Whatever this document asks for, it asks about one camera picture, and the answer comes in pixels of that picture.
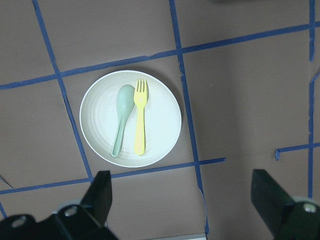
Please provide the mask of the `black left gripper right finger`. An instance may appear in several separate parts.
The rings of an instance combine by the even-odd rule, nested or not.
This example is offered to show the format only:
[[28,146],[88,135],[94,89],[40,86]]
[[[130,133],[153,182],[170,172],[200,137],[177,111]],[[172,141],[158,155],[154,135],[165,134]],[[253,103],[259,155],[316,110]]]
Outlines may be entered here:
[[264,169],[254,169],[250,199],[263,222],[275,237],[295,205],[293,198]]

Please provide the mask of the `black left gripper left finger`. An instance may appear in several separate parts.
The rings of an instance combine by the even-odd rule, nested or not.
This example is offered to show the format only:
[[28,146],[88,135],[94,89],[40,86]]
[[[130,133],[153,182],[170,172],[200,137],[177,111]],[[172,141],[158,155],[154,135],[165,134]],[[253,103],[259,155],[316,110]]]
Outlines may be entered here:
[[105,225],[112,205],[112,183],[109,170],[99,171],[80,201],[102,226]]

